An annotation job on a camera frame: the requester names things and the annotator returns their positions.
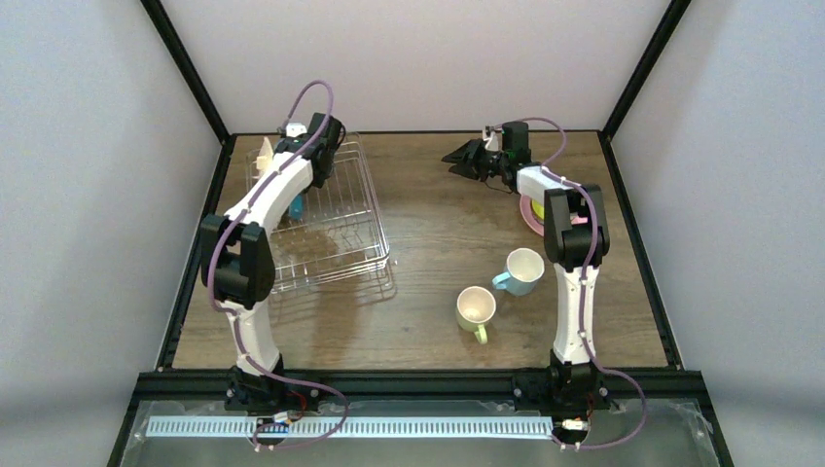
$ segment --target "mug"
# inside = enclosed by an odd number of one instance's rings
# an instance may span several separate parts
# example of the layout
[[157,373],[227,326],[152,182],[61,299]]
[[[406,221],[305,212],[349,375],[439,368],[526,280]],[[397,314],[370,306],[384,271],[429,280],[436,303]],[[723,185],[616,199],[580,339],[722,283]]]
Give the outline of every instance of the mug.
[[496,290],[506,290],[513,295],[529,294],[544,274],[544,258],[529,248],[519,248],[507,255],[504,272],[492,279]]
[[476,335],[479,343],[487,343],[484,325],[495,314],[495,299],[484,287],[467,287],[458,294],[455,303],[455,319],[461,329]]

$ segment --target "gray wall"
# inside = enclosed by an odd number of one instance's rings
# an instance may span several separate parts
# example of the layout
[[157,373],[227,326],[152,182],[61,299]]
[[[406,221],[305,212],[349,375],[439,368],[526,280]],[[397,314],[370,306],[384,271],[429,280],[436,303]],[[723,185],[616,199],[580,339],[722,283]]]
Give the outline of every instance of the gray wall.
[[[602,128],[668,0],[166,0],[230,131],[323,78],[350,129]],[[307,96],[299,116],[323,108]]]
[[219,146],[139,2],[0,11],[0,465],[103,465]]
[[825,459],[825,11],[697,1],[614,141],[737,465]]

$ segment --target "black joint motor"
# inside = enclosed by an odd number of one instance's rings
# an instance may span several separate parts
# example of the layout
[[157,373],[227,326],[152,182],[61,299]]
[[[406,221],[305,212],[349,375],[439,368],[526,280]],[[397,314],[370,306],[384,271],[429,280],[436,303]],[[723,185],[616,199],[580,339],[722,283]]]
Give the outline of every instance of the black joint motor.
[[[598,185],[582,185],[593,202],[598,239],[589,266],[598,268],[610,249],[604,198]],[[551,189],[544,192],[544,248],[551,263],[559,263],[567,272],[583,265],[592,243],[592,219],[585,199],[576,190]],[[572,219],[586,219],[574,224]]]
[[[210,214],[200,222],[200,279],[206,285],[209,262],[218,239],[231,223],[227,216]],[[240,252],[229,251],[240,243]],[[275,283],[275,263],[264,228],[257,223],[234,229],[218,256],[215,268],[215,299],[232,300],[252,309],[269,296]]]
[[[296,153],[298,149],[304,146],[306,141],[318,131],[321,123],[324,121],[324,117],[325,114],[320,113],[312,115],[312,121],[306,129],[306,133],[281,139],[277,146],[275,146],[275,153]],[[318,136],[318,139],[316,139],[311,146],[304,149],[302,157],[312,162],[311,186],[315,188],[323,187],[324,182],[332,175],[335,152],[343,141],[343,132],[344,129],[341,121],[330,116],[330,121],[327,123],[327,127],[324,128],[323,133]]]

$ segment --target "wire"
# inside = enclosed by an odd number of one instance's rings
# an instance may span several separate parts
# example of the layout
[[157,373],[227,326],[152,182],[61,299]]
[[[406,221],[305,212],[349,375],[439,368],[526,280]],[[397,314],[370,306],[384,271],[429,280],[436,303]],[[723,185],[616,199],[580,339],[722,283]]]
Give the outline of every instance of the wire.
[[338,139],[339,146],[341,145],[344,139],[346,139],[346,126],[341,124],[341,137]]
[[[582,186],[580,184],[578,184],[576,182],[572,182],[570,180],[567,180],[566,178],[560,177],[560,176],[556,175],[555,173],[553,173],[552,171],[550,171],[550,168],[549,168],[550,162],[552,162],[555,158],[557,158],[559,155],[561,155],[561,153],[564,151],[564,148],[567,146],[567,133],[564,131],[564,129],[559,124],[557,124],[556,122],[554,122],[550,119],[545,119],[543,117],[527,117],[527,118],[524,118],[524,119],[520,119],[520,122],[533,122],[533,121],[548,123],[552,126],[555,126],[556,129],[558,129],[558,132],[561,133],[561,145],[558,147],[558,149],[556,150],[556,152],[552,156],[550,156],[546,161],[542,162],[542,171],[541,171],[542,174],[544,174],[545,176],[549,177],[552,180],[557,181],[558,183],[561,183],[562,185],[571,187],[572,189],[579,192],[579,194],[582,196],[582,198],[585,199],[585,203],[588,206],[588,211],[589,211],[589,215],[590,215],[590,219],[591,219],[591,225],[592,225],[591,247],[588,250],[588,255],[585,257],[585,261],[582,263],[582,274],[580,276],[582,282],[587,283],[588,266],[590,265],[590,263],[592,261],[592,257],[595,254],[596,245],[598,244],[598,219],[596,218],[596,214],[595,214],[595,206],[593,206],[591,196],[588,195],[588,192],[584,188],[582,188]],[[630,433],[628,433],[627,435],[625,435],[624,437],[622,437],[618,440],[611,441],[611,442],[608,442],[608,443],[604,443],[604,444],[601,444],[601,445],[583,445],[583,446],[578,446],[578,447],[577,446],[572,446],[572,445],[567,445],[567,444],[563,443],[559,438],[557,438],[556,435],[554,435],[553,433],[550,434],[551,438],[553,438],[553,441],[555,441],[558,445],[562,446],[563,448],[572,448],[572,449],[575,449],[575,450],[579,450],[579,449],[580,450],[606,449],[606,448],[612,448],[614,446],[625,443],[625,442],[633,439],[636,435],[638,435],[639,432],[644,427],[645,422],[647,421],[647,398],[645,397],[644,391],[642,390],[642,387],[639,385],[639,383],[636,382],[636,380],[633,379],[627,373],[620,372],[619,370],[611,370],[611,369],[608,369],[608,368],[604,368],[601,365],[601,363],[599,363],[598,359],[595,357],[595,352],[593,352],[590,344],[588,343],[588,336],[587,336],[587,332],[585,330],[585,298],[587,297],[587,293],[588,293],[587,287],[583,285],[581,295],[579,296],[579,334],[582,336],[582,343],[585,346],[585,350],[588,353],[588,357],[591,359],[591,361],[593,362],[595,367],[600,372],[602,372],[604,375],[620,377],[621,379],[624,379],[625,381],[629,382],[630,385],[632,385],[633,388],[636,389],[636,392],[639,394],[639,399],[641,400],[641,403],[642,403],[642,417],[639,420],[639,423],[636,425],[636,427]]]
[[496,192],[506,193],[506,194],[508,194],[508,195],[512,195],[513,193],[515,193],[513,190],[510,190],[510,191],[508,192],[507,190],[502,190],[502,189],[500,189],[500,188],[490,187],[490,186],[489,186],[489,183],[488,183],[488,180],[489,180],[489,179],[484,180],[484,185],[485,185],[486,187],[490,188],[491,190],[495,190]]
[[[255,193],[253,193],[252,197],[250,197],[250,199],[249,199],[249,208],[251,208],[255,204],[255,201],[258,200],[258,198],[261,196],[261,194],[264,192],[264,190],[267,188],[267,186],[272,182],[272,180],[278,174],[283,172],[283,170],[287,166],[289,166],[290,163],[292,163],[294,160],[299,158],[301,156],[301,154],[304,153],[306,148],[310,147],[312,144],[315,143],[315,141],[318,140],[318,138],[321,136],[321,133],[324,131],[324,129],[326,129],[327,125],[329,124],[330,117],[331,117],[332,111],[333,111],[333,103],[335,101],[335,96],[333,95],[333,89],[327,82],[325,82],[323,80],[315,80],[315,81],[312,81],[312,82],[308,83],[306,86],[304,86],[304,88],[298,94],[298,97],[295,99],[295,103],[292,104],[292,109],[290,109],[289,115],[287,116],[286,120],[284,121],[284,124],[282,125],[282,127],[285,128],[287,126],[287,124],[289,123],[289,121],[292,118],[293,114],[295,114],[295,110],[298,108],[298,104],[301,102],[301,99],[304,98],[304,94],[306,94],[306,92],[310,88],[312,88],[314,86],[318,86],[318,85],[323,86],[324,88],[326,88],[327,89],[327,94],[329,95],[329,101],[327,103],[327,113],[326,113],[326,115],[324,115],[324,120],[321,121],[320,127],[312,134],[312,136],[309,137],[309,139],[300,148],[298,148],[298,150],[295,151],[295,154],[293,154],[289,159],[287,159],[279,168],[277,168],[277,170],[274,170],[272,173],[269,174],[269,176],[267,176],[267,178],[264,180],[264,182],[261,184],[261,186],[255,191]],[[308,441],[304,441],[304,442],[297,443],[297,444],[294,444],[294,445],[269,446],[269,449],[271,449],[271,450],[301,448],[301,447],[304,447],[304,446],[308,446],[308,445],[317,443],[321,440],[325,440],[325,439],[329,438],[330,436],[332,436],[335,432],[340,430],[341,427],[343,426],[343,424],[346,422],[346,418],[349,416],[349,403],[346,400],[346,397],[334,387],[328,386],[326,384],[312,382],[312,381],[304,381],[304,380],[301,380],[301,379],[293,379],[293,378],[290,378],[290,377],[282,377],[280,375],[274,374],[273,372],[271,372],[268,369],[264,368],[263,365],[259,364],[255,360],[253,360],[252,357],[249,356],[249,352],[247,351],[246,345],[243,343],[242,335],[240,333],[240,320],[238,318],[239,313],[234,309],[225,308],[225,307],[221,306],[217,302],[217,300],[215,300],[215,269],[218,267],[218,259],[220,258],[221,252],[223,251],[224,247],[226,246],[230,235],[232,234],[234,229],[237,228],[238,224],[240,224],[240,222],[243,220],[243,218],[248,213],[249,213],[249,209],[241,209],[238,216],[230,222],[230,224],[227,226],[226,230],[221,234],[220,238],[218,238],[218,243],[217,243],[217,245],[215,245],[215,250],[212,252],[212,257],[209,260],[209,269],[208,269],[208,272],[207,272],[207,275],[206,275],[206,289],[209,292],[209,302],[211,303],[212,307],[216,311],[224,312],[224,313],[228,314],[231,317],[231,321],[233,323],[233,325],[232,325],[233,334],[234,334],[235,342],[237,343],[237,348],[240,351],[240,354],[242,356],[244,356],[243,357],[244,360],[252,368],[257,370],[262,375],[264,375],[266,377],[270,377],[270,378],[275,379],[277,381],[283,382],[284,384],[293,384],[293,385],[298,385],[298,386],[311,387],[311,388],[314,388],[314,389],[320,389],[322,391],[325,391],[325,392],[328,392],[330,394],[333,394],[333,395],[337,396],[343,402],[343,415],[341,416],[341,421],[339,421],[337,424],[335,424],[326,433],[318,436],[317,438],[312,438]],[[255,432],[252,434],[252,441],[255,444],[256,450],[258,450],[261,446],[261,444],[258,442],[258,435],[263,430],[266,430],[267,428],[272,427],[273,425],[275,425],[275,423],[265,423],[265,424],[259,426],[255,430]]]

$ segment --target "wire dish rack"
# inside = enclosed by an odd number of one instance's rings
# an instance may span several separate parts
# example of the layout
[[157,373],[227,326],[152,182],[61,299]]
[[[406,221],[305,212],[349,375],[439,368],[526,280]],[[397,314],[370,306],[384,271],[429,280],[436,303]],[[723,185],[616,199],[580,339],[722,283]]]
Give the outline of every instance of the wire dish rack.
[[[257,156],[257,149],[246,156],[247,191],[258,179]],[[389,245],[360,135],[347,134],[323,188],[301,197],[301,218],[284,214],[269,237],[273,294],[386,268]]]

